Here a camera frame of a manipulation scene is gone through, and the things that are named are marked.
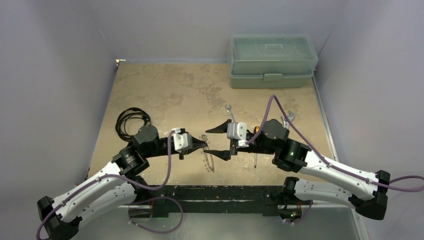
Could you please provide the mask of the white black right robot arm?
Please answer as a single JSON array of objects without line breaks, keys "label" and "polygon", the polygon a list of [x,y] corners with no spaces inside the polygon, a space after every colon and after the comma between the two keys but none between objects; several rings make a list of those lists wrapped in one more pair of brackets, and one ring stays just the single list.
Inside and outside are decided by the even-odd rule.
[{"label": "white black right robot arm", "polygon": [[209,134],[226,134],[230,140],[228,150],[208,150],[224,161],[238,152],[273,155],[272,163],[285,172],[310,175],[322,182],[313,182],[298,177],[286,177],[282,189],[269,198],[281,199],[283,204],[303,201],[325,201],[344,205],[358,214],[373,220],[383,220],[388,205],[387,188],[378,183],[389,184],[386,171],[368,172],[334,161],[320,158],[317,153],[301,142],[289,138],[290,131],[276,119],[265,122],[249,131],[245,123],[230,119],[208,129]]}]

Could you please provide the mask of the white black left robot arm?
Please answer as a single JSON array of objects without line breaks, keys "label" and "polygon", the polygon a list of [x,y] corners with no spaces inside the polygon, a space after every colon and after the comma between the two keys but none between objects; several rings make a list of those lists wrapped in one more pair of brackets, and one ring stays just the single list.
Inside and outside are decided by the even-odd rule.
[{"label": "white black left robot arm", "polygon": [[167,137],[161,138],[155,126],[142,126],[130,138],[128,146],[99,172],[62,195],[44,196],[37,201],[41,224],[36,239],[41,238],[41,230],[45,229],[50,240],[70,240],[80,225],[113,208],[133,202],[146,203],[149,193],[164,188],[171,175],[168,166],[162,184],[147,185],[139,174],[150,166],[148,158],[167,156],[170,165],[173,154],[183,159],[206,146],[206,141],[193,137],[185,128],[173,128]]}]

